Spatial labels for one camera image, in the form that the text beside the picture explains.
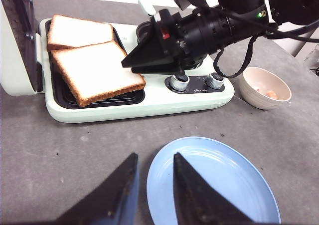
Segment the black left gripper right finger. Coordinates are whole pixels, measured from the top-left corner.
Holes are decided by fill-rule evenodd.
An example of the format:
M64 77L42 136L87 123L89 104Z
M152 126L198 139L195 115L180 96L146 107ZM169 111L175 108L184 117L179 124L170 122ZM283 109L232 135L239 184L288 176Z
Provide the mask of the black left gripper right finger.
M247 225L247 215L212 188L180 154L173 157L173 197L179 225Z

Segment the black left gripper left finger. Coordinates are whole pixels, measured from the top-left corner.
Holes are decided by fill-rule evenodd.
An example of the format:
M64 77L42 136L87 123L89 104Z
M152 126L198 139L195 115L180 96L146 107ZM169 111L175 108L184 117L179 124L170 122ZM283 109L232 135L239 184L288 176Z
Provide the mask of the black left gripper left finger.
M106 180L56 221L61 225L133 225L138 194L138 155L131 153Z

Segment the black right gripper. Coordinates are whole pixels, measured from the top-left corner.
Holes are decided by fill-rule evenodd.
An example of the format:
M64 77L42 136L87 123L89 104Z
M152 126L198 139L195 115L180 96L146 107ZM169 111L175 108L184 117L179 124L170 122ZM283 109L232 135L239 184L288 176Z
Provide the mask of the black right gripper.
M233 43L229 19L213 9L181 17L162 9L136 29L138 45L122 60L133 73L184 75L207 55Z

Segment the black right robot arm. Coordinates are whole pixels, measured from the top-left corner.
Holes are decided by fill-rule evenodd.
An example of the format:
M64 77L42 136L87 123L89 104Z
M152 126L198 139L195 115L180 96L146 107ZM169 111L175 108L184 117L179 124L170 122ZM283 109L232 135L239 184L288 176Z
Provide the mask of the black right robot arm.
M319 25L319 0L174 0L180 9L194 6L186 17L162 9L153 15L147 32L123 59L133 73L183 75L206 56L221 56L225 47L249 39L243 72L253 44L267 39L307 41L305 33Z

